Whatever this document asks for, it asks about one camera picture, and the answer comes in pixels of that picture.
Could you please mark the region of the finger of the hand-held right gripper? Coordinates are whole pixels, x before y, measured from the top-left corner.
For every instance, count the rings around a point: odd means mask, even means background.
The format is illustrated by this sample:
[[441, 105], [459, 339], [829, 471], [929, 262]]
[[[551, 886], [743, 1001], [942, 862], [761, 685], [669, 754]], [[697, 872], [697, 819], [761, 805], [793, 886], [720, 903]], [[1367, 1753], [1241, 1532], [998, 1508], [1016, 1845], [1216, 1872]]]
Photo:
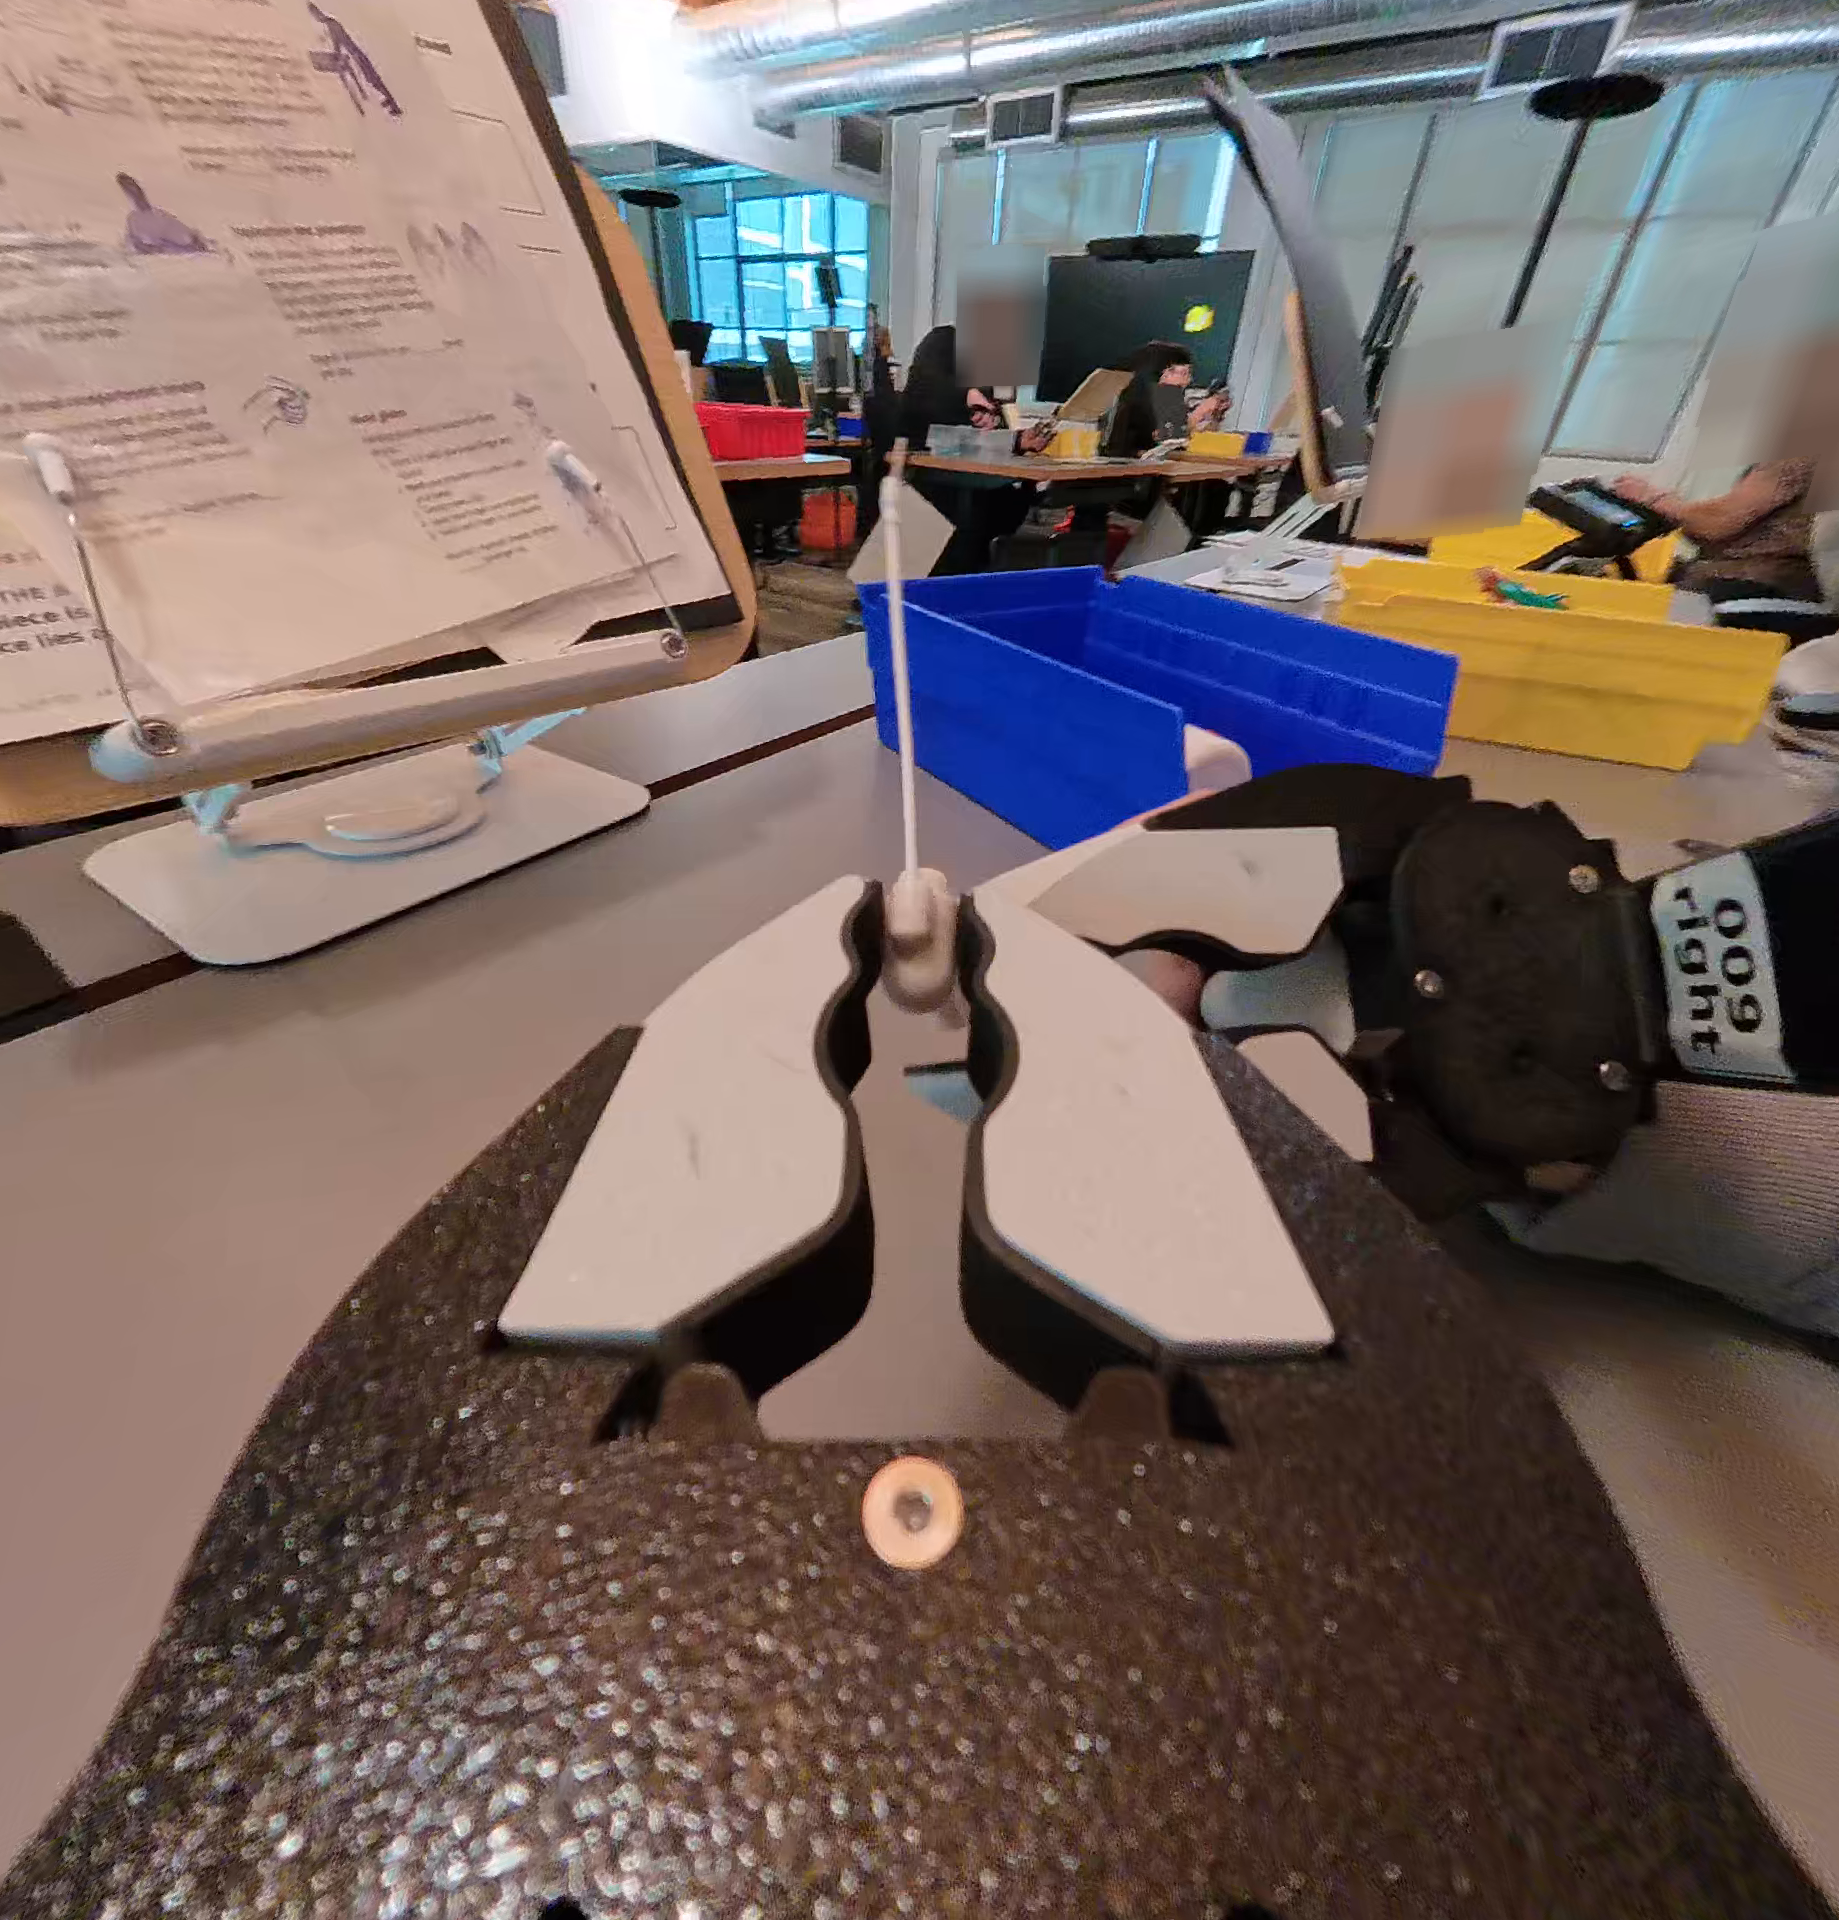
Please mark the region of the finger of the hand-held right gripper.
[[1109, 953], [1292, 957], [1313, 948], [1341, 893], [1334, 827], [1126, 824], [1028, 869], [1028, 906]]
[[1346, 1158], [1374, 1158], [1370, 1102], [1344, 1064], [1356, 1037], [1349, 998], [1302, 969], [1216, 973], [1199, 992], [1199, 1021], [1230, 1043]]

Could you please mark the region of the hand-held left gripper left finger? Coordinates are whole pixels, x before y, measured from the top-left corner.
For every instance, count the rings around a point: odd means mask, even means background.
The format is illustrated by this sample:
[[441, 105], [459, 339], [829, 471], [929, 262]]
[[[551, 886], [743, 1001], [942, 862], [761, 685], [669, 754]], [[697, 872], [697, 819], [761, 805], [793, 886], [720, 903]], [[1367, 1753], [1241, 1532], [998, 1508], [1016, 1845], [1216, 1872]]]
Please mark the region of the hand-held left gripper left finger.
[[840, 876], [606, 1043], [616, 1067], [496, 1328], [763, 1397], [833, 1350], [872, 1290], [854, 1091], [871, 1062], [878, 886]]

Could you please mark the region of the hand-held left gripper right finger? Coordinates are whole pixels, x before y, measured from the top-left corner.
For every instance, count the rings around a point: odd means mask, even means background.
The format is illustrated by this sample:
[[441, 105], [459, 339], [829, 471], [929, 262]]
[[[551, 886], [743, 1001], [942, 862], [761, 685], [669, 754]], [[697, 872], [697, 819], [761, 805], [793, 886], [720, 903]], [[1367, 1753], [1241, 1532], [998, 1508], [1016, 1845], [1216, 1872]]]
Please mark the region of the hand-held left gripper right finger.
[[960, 903], [960, 1308], [1061, 1408], [1133, 1369], [1178, 1399], [1336, 1328], [1192, 1031], [1131, 973], [992, 887]]

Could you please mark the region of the blue plastic bin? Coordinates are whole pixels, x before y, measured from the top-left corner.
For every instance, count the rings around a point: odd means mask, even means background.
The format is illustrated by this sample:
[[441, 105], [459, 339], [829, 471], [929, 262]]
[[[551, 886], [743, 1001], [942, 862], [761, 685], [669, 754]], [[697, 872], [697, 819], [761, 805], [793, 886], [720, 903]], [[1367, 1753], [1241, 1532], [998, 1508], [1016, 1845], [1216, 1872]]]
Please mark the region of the blue plastic bin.
[[1459, 660], [1238, 597], [1097, 568], [903, 590], [916, 767], [1050, 850], [1192, 791], [1210, 736], [1249, 775], [1431, 773]]

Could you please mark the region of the person's right forearm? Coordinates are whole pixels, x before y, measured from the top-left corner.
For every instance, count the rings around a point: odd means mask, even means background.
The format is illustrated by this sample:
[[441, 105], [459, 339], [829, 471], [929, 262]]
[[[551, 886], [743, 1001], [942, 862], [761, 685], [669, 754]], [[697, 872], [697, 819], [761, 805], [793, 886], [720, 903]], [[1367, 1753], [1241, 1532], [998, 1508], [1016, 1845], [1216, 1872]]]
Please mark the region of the person's right forearm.
[[1664, 1086], [1603, 1169], [1489, 1214], [1530, 1252], [1646, 1268], [1839, 1342], [1839, 1094]]

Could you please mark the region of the grey desk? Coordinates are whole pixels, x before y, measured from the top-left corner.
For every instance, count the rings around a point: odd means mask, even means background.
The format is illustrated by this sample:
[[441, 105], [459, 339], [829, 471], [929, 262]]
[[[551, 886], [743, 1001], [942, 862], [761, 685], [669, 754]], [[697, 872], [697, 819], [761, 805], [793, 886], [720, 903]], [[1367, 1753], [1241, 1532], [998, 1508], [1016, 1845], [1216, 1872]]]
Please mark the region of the grey desk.
[[[548, 736], [636, 824], [267, 971], [184, 973], [0, 854], [76, 988], [0, 1043], [0, 1878], [97, 1746], [290, 1360], [393, 1233], [613, 1027], [818, 884], [898, 793], [861, 637]], [[1441, 1225], [1618, 1508], [1701, 1703], [1839, 1907], [1839, 1358], [1646, 1268]]]

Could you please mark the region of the black desk panel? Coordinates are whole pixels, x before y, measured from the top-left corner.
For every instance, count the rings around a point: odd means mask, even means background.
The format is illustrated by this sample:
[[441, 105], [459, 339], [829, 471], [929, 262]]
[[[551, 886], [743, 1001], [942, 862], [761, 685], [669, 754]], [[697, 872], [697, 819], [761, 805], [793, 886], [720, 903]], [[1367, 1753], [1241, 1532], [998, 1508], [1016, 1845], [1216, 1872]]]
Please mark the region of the black desk panel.
[[0, 912], [0, 1040], [57, 1010], [72, 1012], [75, 987], [28, 929]]

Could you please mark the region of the large yellow plastic bin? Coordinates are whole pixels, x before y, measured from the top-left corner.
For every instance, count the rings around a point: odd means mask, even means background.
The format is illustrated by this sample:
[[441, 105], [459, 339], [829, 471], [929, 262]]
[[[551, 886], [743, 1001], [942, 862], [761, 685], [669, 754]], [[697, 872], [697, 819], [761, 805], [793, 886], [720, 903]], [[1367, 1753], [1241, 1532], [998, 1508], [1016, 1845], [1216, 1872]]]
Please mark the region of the large yellow plastic bin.
[[1670, 619], [1668, 587], [1507, 573], [1571, 599], [1566, 611], [1488, 603], [1474, 569], [1367, 558], [1338, 572], [1338, 622], [1456, 660], [1445, 732], [1662, 773], [1740, 745], [1786, 654], [1775, 632]]

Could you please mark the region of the background wooden table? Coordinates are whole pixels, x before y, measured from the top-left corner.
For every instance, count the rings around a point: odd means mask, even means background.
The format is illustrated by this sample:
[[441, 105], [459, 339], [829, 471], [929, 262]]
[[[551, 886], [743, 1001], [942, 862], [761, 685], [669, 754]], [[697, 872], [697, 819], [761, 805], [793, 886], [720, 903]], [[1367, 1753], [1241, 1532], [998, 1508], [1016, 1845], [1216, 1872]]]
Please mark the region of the background wooden table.
[[1227, 459], [1140, 459], [1140, 461], [1061, 461], [1048, 455], [1007, 453], [1003, 458], [956, 458], [934, 451], [906, 455], [908, 471], [934, 471], [949, 477], [982, 477], [1001, 485], [1033, 486], [1105, 486], [1155, 480], [1164, 485], [1241, 485], [1288, 467], [1286, 455], [1235, 455]]

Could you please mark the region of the black handheld device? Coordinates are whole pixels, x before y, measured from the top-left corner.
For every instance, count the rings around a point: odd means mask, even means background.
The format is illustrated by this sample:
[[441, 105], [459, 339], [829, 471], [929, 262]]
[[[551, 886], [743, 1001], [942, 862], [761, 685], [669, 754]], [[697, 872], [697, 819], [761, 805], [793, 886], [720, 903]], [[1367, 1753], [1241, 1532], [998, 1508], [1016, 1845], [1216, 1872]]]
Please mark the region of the black handheld device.
[[1534, 572], [1600, 564], [1625, 580], [1637, 580], [1636, 557], [1643, 548], [1678, 540], [1678, 526], [1668, 516], [1591, 477], [1535, 489], [1528, 510], [1566, 530], [1564, 540], [1528, 564]]

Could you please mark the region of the wooden document stand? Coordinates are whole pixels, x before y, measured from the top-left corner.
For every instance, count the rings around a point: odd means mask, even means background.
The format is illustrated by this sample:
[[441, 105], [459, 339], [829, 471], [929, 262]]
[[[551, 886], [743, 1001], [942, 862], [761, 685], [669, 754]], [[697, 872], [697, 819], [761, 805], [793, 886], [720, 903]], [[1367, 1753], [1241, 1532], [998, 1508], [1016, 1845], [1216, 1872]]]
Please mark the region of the wooden document stand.
[[[666, 346], [630, 231], [571, 159], [560, 129], [559, 139], [624, 277], [639, 342], [654, 350], [654, 371], [674, 374], [666, 420], [749, 614], [738, 659], [757, 619], [753, 568], [740, 555], [688, 378]], [[168, 827], [87, 854], [84, 879], [196, 961], [290, 955], [639, 817], [645, 783], [545, 764], [506, 778], [504, 767], [587, 709], [693, 683], [684, 674], [688, 643], [674, 634], [674, 645], [650, 635], [532, 664], [459, 652], [327, 685], [242, 693], [180, 721], [126, 712], [67, 738], [0, 747], [0, 827], [69, 824], [175, 801]]]

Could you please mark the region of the black curved document stand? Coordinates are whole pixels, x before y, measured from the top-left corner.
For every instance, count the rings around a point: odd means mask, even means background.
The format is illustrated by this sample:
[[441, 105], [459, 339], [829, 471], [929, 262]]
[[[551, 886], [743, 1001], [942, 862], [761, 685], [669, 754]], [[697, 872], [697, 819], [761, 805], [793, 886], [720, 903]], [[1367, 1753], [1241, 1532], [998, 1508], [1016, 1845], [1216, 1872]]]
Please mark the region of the black curved document stand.
[[1307, 492], [1320, 504], [1355, 500], [1362, 496], [1371, 453], [1360, 329], [1338, 254], [1318, 222], [1296, 134], [1238, 78], [1207, 78], [1200, 95], [1235, 143], [1288, 265], [1283, 335]]

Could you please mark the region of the red plastic bin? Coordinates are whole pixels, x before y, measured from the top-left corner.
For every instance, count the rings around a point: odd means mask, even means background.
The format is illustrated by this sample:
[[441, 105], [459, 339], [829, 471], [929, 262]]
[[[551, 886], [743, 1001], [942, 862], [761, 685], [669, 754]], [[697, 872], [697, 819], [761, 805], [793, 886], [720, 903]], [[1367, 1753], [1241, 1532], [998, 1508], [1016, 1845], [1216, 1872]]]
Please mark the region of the red plastic bin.
[[715, 463], [797, 461], [807, 453], [807, 410], [697, 401], [693, 413]]

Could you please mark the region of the black floor lamp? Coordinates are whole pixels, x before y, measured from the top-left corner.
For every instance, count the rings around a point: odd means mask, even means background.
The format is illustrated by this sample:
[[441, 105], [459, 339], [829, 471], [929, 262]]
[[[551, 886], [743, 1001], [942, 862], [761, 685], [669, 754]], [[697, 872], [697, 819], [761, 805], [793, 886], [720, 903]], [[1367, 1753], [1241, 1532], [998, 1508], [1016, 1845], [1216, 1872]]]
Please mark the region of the black floor lamp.
[[1534, 119], [1564, 124], [1571, 134], [1507, 297], [1502, 329], [1515, 329], [1525, 313], [1594, 129], [1646, 115], [1661, 103], [1664, 93], [1664, 81], [1642, 71], [1609, 71], [1552, 81], [1531, 93], [1530, 110]]

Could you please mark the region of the printed paper sheets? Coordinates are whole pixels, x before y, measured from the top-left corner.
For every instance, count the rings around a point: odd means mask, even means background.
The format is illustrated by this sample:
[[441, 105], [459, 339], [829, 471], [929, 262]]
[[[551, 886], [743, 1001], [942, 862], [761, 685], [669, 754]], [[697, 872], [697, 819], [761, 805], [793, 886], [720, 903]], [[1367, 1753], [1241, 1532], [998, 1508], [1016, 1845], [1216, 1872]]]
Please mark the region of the printed paper sheets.
[[0, 5], [0, 747], [749, 614], [515, 5]]

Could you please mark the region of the black wall screen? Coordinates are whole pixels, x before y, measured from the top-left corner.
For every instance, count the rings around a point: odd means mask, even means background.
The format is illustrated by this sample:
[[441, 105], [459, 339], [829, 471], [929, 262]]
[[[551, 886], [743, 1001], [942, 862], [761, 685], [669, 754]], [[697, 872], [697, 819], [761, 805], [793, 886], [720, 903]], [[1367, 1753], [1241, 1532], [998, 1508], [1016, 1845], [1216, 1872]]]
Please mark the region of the black wall screen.
[[1255, 250], [1175, 257], [1052, 255], [1046, 262], [1036, 398], [1066, 401], [1092, 371], [1149, 342], [1185, 346], [1194, 387], [1226, 381]]

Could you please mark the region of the silver ventilation duct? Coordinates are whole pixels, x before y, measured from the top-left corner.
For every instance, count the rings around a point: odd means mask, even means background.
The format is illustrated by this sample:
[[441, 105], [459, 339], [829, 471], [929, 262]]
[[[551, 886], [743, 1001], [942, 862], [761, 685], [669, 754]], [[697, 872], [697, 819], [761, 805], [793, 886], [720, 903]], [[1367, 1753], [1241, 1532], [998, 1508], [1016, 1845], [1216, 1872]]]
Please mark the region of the silver ventilation duct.
[[1075, 90], [1072, 134], [1194, 117], [1233, 69], [1288, 113], [1468, 102], [1494, 43], [1610, 14], [1601, 69], [1676, 83], [1839, 65], [1839, 5], [895, 3], [682, 6], [684, 67], [743, 86], [768, 131], [823, 115], [966, 107]]

